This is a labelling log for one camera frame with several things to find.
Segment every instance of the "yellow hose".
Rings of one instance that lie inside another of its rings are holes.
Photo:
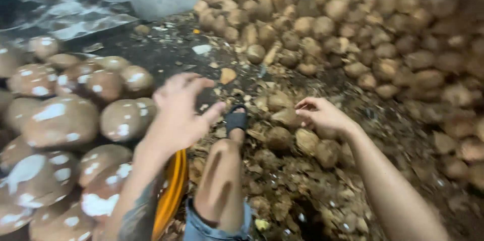
[[[175,153],[166,170],[168,187],[163,190],[153,226],[152,241],[159,241],[165,233],[166,226],[175,216],[180,202],[186,193],[188,182],[188,166],[186,150],[182,149]]]

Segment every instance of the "blue jeans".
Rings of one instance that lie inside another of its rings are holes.
[[[244,202],[244,224],[235,235],[222,230],[211,228],[198,216],[193,206],[193,199],[186,201],[186,226],[184,241],[215,241],[215,240],[252,240],[249,234],[252,224],[252,210],[247,202]]]

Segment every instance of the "leg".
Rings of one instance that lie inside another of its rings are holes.
[[[244,224],[240,157],[244,137],[242,129],[233,129],[229,139],[221,139],[212,146],[194,199],[199,216],[210,226],[228,233],[239,231]]]

